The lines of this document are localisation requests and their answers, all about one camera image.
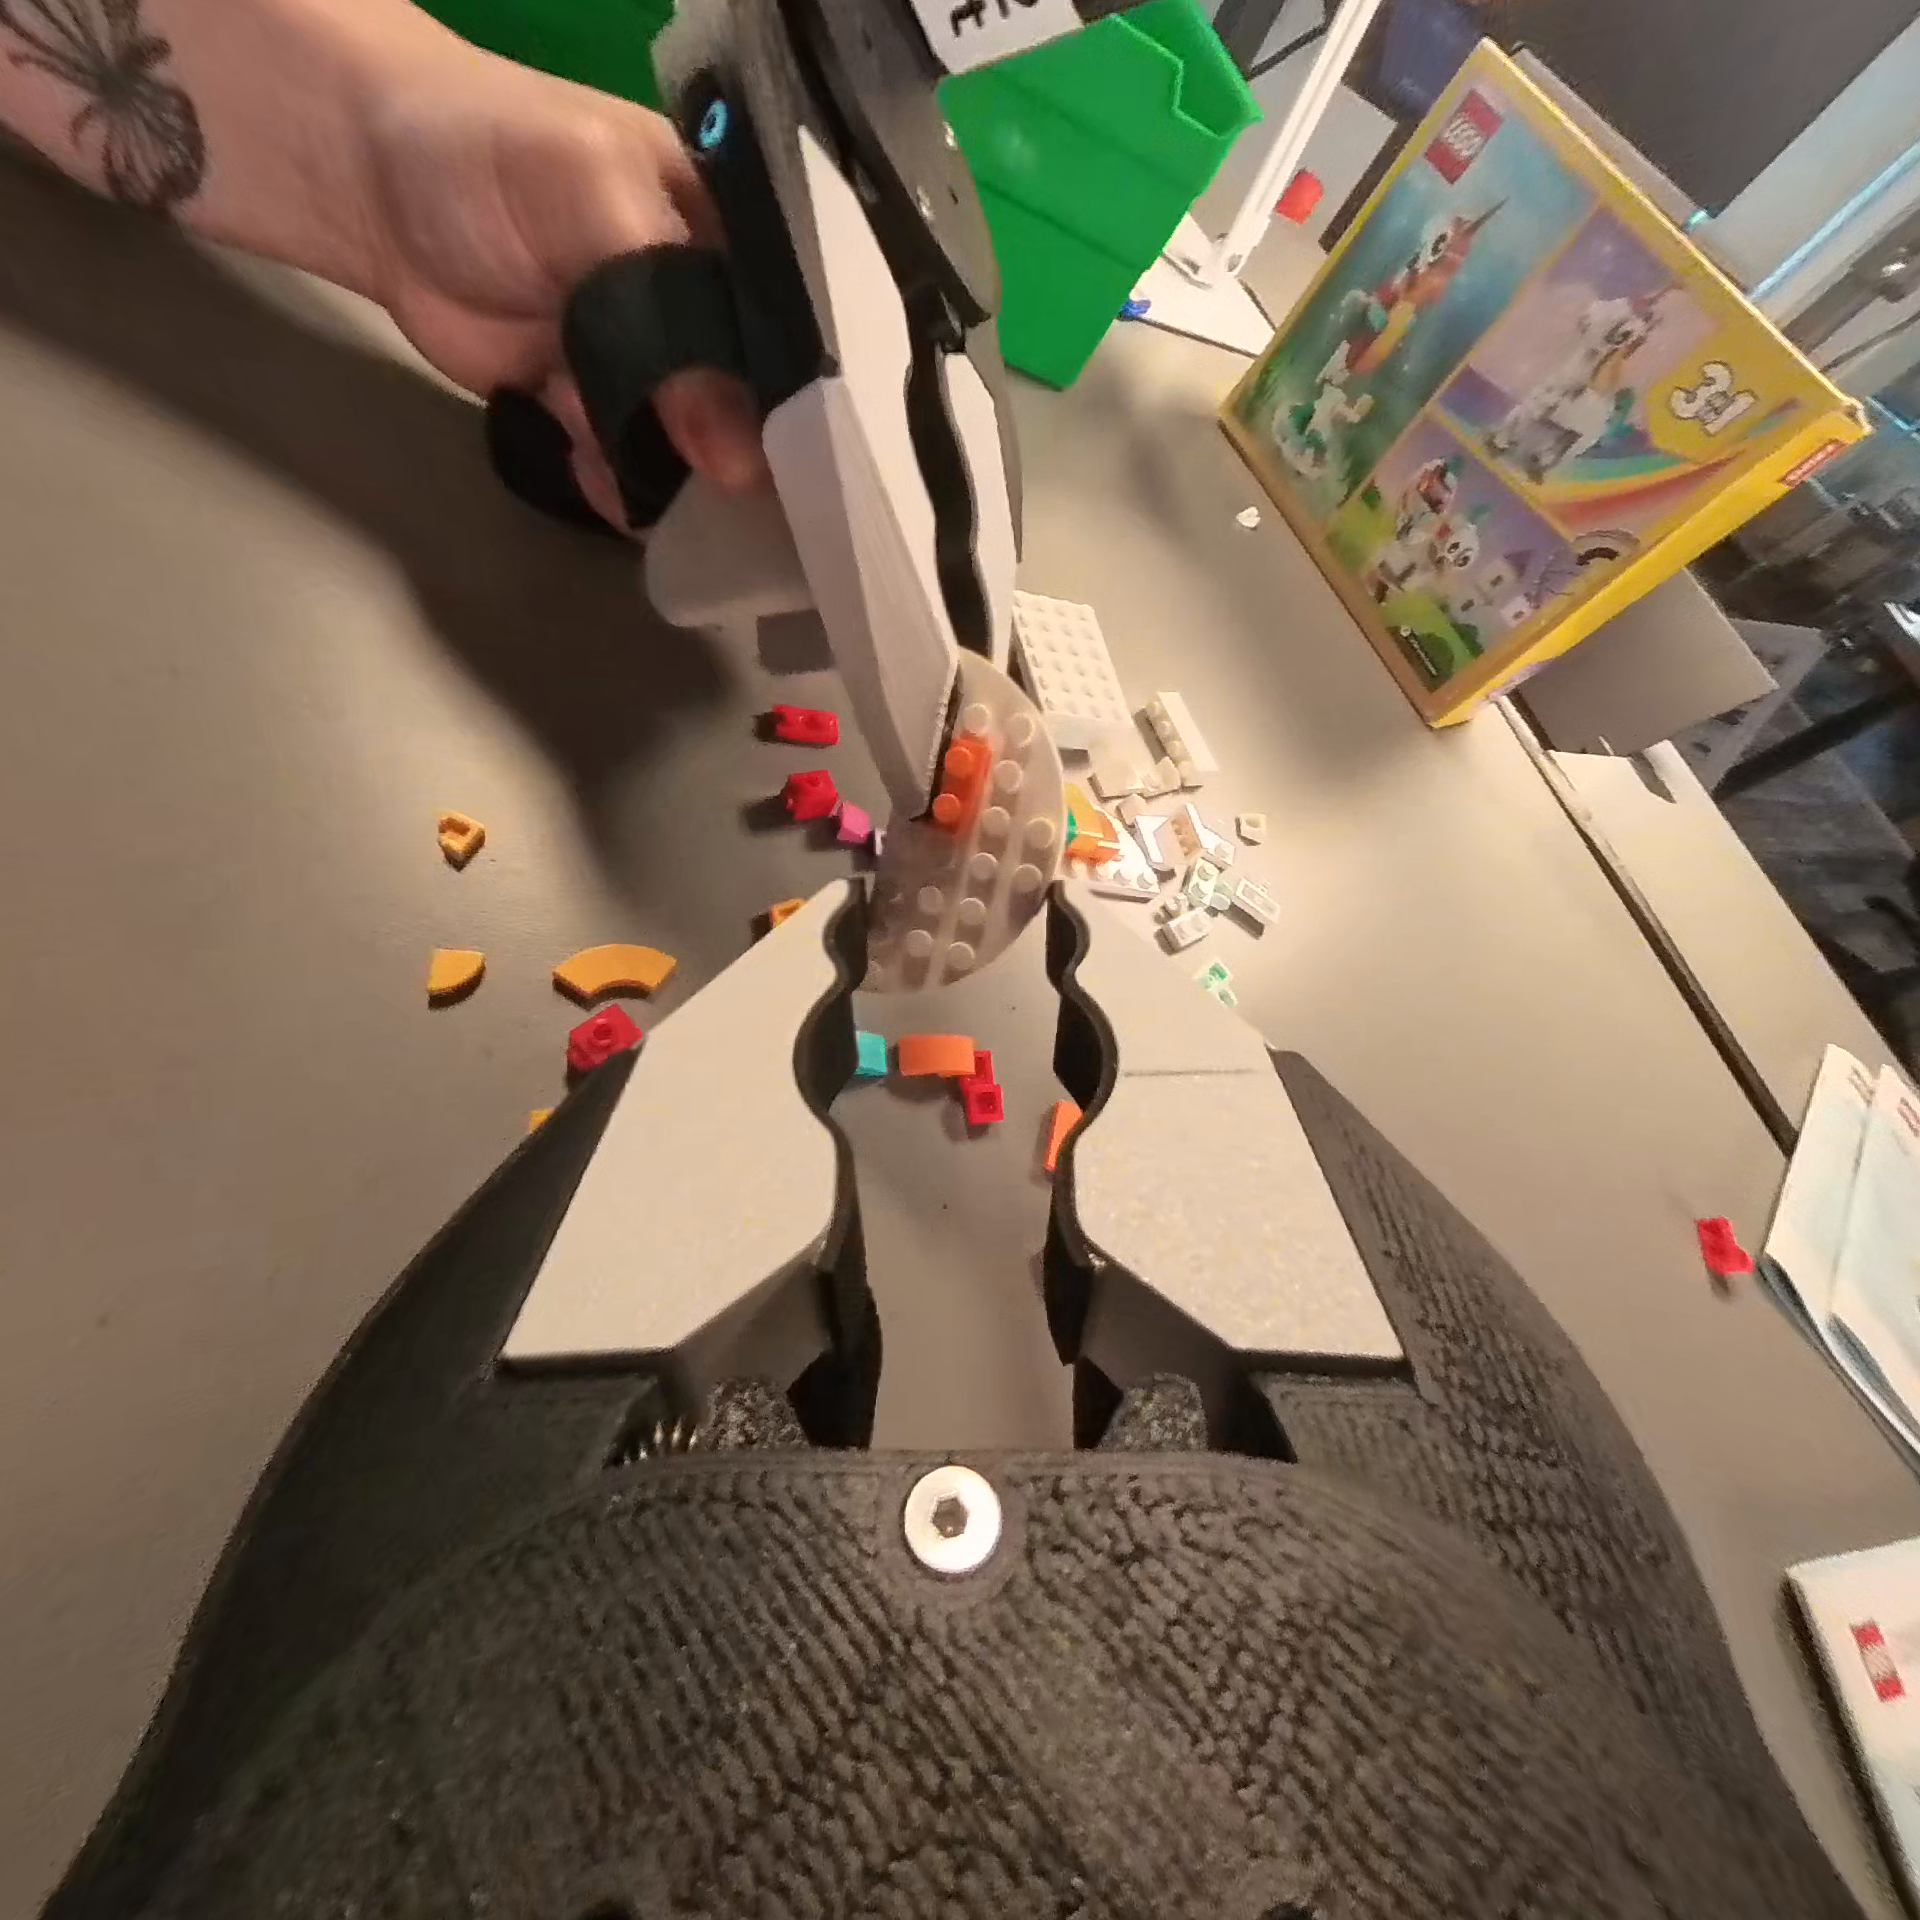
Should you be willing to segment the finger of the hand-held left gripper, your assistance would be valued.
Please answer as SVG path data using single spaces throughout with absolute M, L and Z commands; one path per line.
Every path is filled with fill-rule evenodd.
M 1018 440 L 994 329 L 916 337 L 906 422 L 934 517 L 934 591 L 959 649 L 1008 670 L 1024 549 Z
M 761 443 L 859 734 L 894 813 L 919 821 L 939 787 L 957 633 L 906 409 L 910 335 L 868 215 L 812 132 L 801 132 L 801 213 L 819 250 L 807 288 L 830 368 L 769 413 Z

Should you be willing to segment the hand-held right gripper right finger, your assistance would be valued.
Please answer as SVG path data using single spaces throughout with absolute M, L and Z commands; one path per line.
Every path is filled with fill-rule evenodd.
M 1284 1447 L 1264 1379 L 1402 1381 L 1407 1359 L 1274 1049 L 1082 883 L 1045 906 L 1054 1076 L 1045 1320 L 1074 1445 L 1187 1381 L 1202 1447 Z

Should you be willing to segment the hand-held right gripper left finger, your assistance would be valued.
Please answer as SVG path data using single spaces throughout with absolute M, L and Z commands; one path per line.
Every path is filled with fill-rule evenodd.
M 868 889 L 834 878 L 634 1054 L 502 1340 L 515 1371 L 658 1376 L 682 1403 L 772 1381 L 819 1447 L 868 1447 L 881 1332 L 852 1145 Z

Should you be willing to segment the large white lego brick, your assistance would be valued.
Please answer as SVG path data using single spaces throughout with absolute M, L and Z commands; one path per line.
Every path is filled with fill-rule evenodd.
M 1098 613 L 1088 603 L 1018 589 L 1008 661 L 1060 747 L 1090 755 L 1134 723 Z

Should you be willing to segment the orange arc lego piece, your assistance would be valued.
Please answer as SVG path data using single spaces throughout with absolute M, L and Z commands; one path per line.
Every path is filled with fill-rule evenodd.
M 551 985 L 577 1005 L 610 999 L 651 999 L 681 971 L 681 961 L 646 943 L 581 946 L 551 966 Z

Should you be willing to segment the long white lego brick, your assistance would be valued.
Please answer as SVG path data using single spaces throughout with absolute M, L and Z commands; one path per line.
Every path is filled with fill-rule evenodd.
M 1153 694 L 1139 720 L 1173 766 L 1180 787 L 1196 791 L 1217 778 L 1217 759 L 1180 694 Z

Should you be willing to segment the yellow lego set box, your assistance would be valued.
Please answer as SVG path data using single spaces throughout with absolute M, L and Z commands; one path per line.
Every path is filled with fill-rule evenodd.
M 1434 732 L 1869 438 L 1488 39 L 1217 422 Z

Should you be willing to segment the lego instruction booklet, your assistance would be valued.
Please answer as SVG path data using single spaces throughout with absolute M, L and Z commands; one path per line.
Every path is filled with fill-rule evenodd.
M 1918 1090 L 1881 1067 L 1842 1215 L 1827 1336 L 1861 1397 L 1918 1453 Z
M 1918 1539 L 1787 1570 L 1869 1797 L 1918 1865 Z
M 1808 1329 L 1828 1323 L 1875 1094 L 1875 1070 L 1827 1046 L 1762 1247 L 1765 1279 Z

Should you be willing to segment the person's left hand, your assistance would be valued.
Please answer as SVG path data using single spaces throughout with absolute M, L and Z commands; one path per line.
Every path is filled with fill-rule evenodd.
M 724 250 L 682 139 L 651 109 L 486 55 L 415 18 L 362 93 L 373 301 L 454 387 L 558 422 L 589 511 L 631 525 L 562 353 L 610 259 Z

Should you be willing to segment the green plastic bin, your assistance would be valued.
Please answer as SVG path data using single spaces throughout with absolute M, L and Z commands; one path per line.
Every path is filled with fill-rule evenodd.
M 1067 389 L 1260 121 L 1199 3 L 1139 3 L 940 83 L 1001 266 L 1002 362 Z
M 660 109 L 658 37 L 674 3 L 418 3 L 454 37 L 515 67 Z

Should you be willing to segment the pile of small white pieces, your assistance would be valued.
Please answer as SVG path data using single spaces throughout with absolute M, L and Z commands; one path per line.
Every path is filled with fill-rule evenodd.
M 1103 808 L 1123 834 L 1114 870 L 1072 877 L 1098 899 L 1144 907 L 1149 939 L 1167 953 L 1199 946 L 1214 924 L 1239 924 L 1251 939 L 1282 924 L 1276 885 L 1248 866 L 1264 845 L 1264 813 L 1211 817 L 1202 811 L 1202 787 L 1180 787 L 1167 759 L 1098 759 L 1067 785 Z

